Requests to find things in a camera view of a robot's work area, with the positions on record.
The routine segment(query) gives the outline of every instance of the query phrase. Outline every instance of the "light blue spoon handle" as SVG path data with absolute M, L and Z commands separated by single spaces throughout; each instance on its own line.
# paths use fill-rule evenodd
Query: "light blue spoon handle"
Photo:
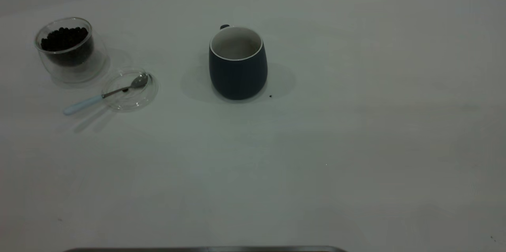
M 87 100 L 84 100 L 82 102 L 78 102 L 77 104 L 73 104 L 72 106 L 69 106 L 68 108 L 63 110 L 63 114 L 66 116 L 70 116 L 70 115 L 82 110 L 83 108 L 87 108 L 87 107 L 91 106 L 92 104 L 96 104 L 96 103 L 100 102 L 102 99 L 103 99 L 102 95 L 98 95 L 98 96 L 89 98 Z

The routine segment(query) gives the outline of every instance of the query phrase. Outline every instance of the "mug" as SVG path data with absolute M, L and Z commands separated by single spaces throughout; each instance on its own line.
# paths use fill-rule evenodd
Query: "mug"
M 264 41 L 247 27 L 222 25 L 209 43 L 209 74 L 223 97 L 253 97 L 267 81 Z

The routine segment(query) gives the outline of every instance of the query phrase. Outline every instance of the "spoon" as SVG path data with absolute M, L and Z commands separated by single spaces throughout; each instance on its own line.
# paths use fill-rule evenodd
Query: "spoon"
M 130 86 L 119 88 L 119 89 L 114 90 L 112 92 L 108 92 L 103 95 L 97 95 L 95 97 L 91 97 L 89 99 L 86 99 L 82 102 L 78 102 L 77 104 L 73 104 L 72 106 L 69 106 L 68 108 L 63 110 L 63 114 L 66 116 L 70 116 L 70 115 L 82 110 L 83 108 L 87 108 L 87 107 L 91 106 L 92 104 L 96 104 L 96 103 L 100 102 L 101 100 L 109 97 L 110 95 L 114 95 L 117 92 L 128 91 L 128 89 L 130 89 L 130 88 L 132 88 L 132 89 L 142 88 L 142 87 L 146 86 L 148 81 L 149 81 L 149 75 L 146 73 L 143 73 L 139 77 L 135 78 L 132 81 L 132 84 L 130 84 Z

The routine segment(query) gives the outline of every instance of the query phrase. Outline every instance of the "glass jar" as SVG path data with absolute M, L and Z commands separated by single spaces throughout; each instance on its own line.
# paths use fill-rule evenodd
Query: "glass jar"
M 85 39 L 71 48 L 61 51 L 43 50 L 42 39 L 61 27 L 85 28 L 88 34 Z M 49 74 L 65 83 L 79 83 L 92 79 L 103 68 L 107 58 L 107 50 L 91 24 L 77 17 L 59 19 L 44 26 L 35 37 L 35 46 Z

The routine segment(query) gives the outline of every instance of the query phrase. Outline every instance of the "white table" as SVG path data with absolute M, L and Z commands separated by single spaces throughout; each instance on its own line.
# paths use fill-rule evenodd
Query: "white table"
M 506 245 L 506 0 L 0 0 L 0 250 Z M 141 111 L 66 106 L 33 37 L 86 18 L 109 71 L 159 80 Z M 263 37 L 266 89 L 208 77 L 220 25 Z

